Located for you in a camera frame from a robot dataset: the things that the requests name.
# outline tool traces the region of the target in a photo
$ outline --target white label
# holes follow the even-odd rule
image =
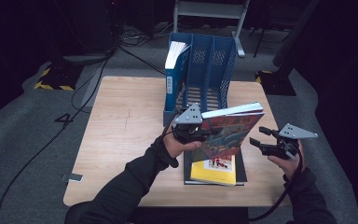
[[[167,77],[167,93],[172,94],[172,77]]]

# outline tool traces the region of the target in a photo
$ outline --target black sleeve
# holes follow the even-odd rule
[[[327,209],[324,196],[317,189],[315,181],[316,176],[307,168],[289,189],[295,223],[337,223],[333,214]]]
[[[158,172],[169,165],[176,168],[178,161],[170,157],[159,137],[142,157],[128,162],[125,170],[100,190],[79,223],[124,223],[148,193]]]

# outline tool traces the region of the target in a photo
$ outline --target blue file organizer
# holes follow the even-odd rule
[[[227,108],[227,93],[237,54],[234,38],[210,35],[171,33],[171,41],[191,45],[185,86],[176,92],[175,106],[200,104],[201,112]],[[163,125],[166,126],[174,111],[164,107]]]

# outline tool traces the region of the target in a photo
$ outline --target hand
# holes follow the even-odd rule
[[[183,151],[194,150],[201,146],[200,141],[194,141],[183,145],[173,136],[172,126],[167,130],[167,135],[164,136],[164,145],[172,158],[178,157]]]
[[[301,172],[303,172],[306,168],[306,164],[305,164],[305,159],[304,159],[304,152],[303,152],[303,148],[302,148],[302,144],[301,141],[298,140],[298,148],[300,149],[302,158],[303,158],[303,167]],[[281,169],[283,169],[284,173],[286,174],[286,177],[291,180],[293,177],[293,174],[296,171],[296,168],[300,162],[300,157],[298,155],[298,153],[296,154],[296,159],[292,160],[283,160],[281,158],[275,157],[275,156],[268,156],[268,160],[274,162],[275,164],[277,164]]]

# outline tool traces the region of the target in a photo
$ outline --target black book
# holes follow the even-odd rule
[[[193,152],[192,151],[185,151],[184,152],[184,182],[185,185],[215,185],[211,183],[201,182],[190,179],[191,173],[191,164],[193,162]],[[246,172],[245,172],[245,165],[243,163],[242,152],[241,150],[235,155],[235,173],[237,183],[236,186],[243,186],[245,182],[247,182]]]

